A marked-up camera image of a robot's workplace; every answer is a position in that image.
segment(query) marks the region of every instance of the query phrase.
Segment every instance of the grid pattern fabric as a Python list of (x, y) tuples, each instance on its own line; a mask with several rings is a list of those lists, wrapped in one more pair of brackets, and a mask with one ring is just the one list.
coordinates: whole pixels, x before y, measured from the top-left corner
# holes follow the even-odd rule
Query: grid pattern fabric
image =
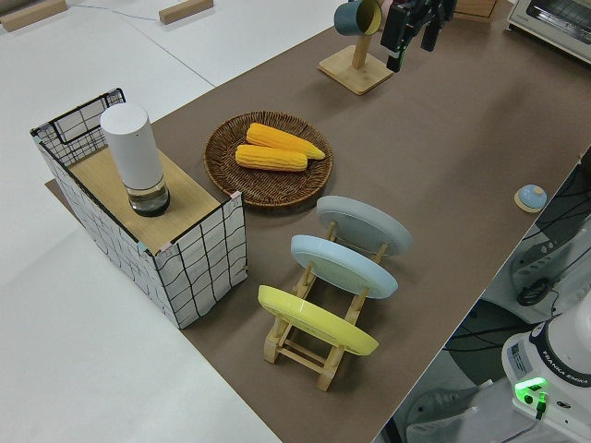
[(247, 276), (242, 198), (233, 198), (154, 258), (180, 328)]
[(104, 146), (100, 112), (125, 100), (119, 91), (108, 92), (31, 134), (90, 238), (178, 328), (185, 328), (247, 276), (242, 195), (228, 199), (171, 239), (167, 248), (151, 254), (67, 169)]

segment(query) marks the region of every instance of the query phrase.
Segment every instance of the mug tree stand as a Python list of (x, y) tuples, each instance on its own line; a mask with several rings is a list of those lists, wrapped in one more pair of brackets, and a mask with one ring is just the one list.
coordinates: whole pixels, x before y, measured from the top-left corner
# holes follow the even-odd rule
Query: mug tree stand
[(368, 54), (370, 43), (370, 35), (360, 36), (355, 46), (322, 60), (319, 69), (355, 94), (365, 94), (393, 74), (385, 63)]

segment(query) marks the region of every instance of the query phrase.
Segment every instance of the white robot body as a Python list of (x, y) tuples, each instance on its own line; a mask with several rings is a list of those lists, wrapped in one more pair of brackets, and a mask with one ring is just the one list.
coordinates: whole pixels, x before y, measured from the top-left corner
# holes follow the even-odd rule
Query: white robot body
[(591, 295), (531, 333), (512, 336), (502, 364), (519, 411), (536, 416), (542, 400), (542, 423), (591, 443)]

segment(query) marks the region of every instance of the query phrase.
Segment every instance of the plate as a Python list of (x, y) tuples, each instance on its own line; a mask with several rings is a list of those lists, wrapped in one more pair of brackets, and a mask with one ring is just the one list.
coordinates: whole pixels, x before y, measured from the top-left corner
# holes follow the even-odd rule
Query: plate
[(367, 298), (388, 298), (398, 282), (383, 267), (343, 245), (311, 235), (292, 238), (292, 255), (301, 266), (312, 265), (312, 273), (349, 293)]
[[(309, 160), (307, 169), (301, 173), (243, 168), (236, 163), (235, 150), (238, 145), (247, 143), (251, 123), (272, 126), (303, 138), (317, 146), (326, 157)], [(203, 162), (210, 179), (225, 194), (230, 196), (240, 191), (250, 206), (286, 208), (320, 194), (331, 174), (332, 150), (319, 130), (301, 118), (260, 111), (239, 115), (218, 127), (207, 142)]]
[(259, 303), (274, 316), (333, 346), (343, 346), (349, 353), (370, 355), (378, 347), (378, 342), (357, 326), (290, 293), (260, 286)]
[(395, 256), (413, 244), (413, 236), (394, 217), (352, 198), (319, 198), (316, 213), (326, 227), (336, 222), (337, 238), (370, 254), (377, 254), (387, 244), (385, 255)]

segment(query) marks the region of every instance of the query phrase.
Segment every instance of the glass base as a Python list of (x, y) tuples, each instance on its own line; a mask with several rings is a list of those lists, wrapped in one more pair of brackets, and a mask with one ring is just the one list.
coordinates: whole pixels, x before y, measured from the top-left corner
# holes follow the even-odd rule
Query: glass base
[(164, 180), (150, 189), (141, 191), (127, 188), (127, 196), (131, 208), (142, 217), (163, 215), (170, 205), (170, 193)]

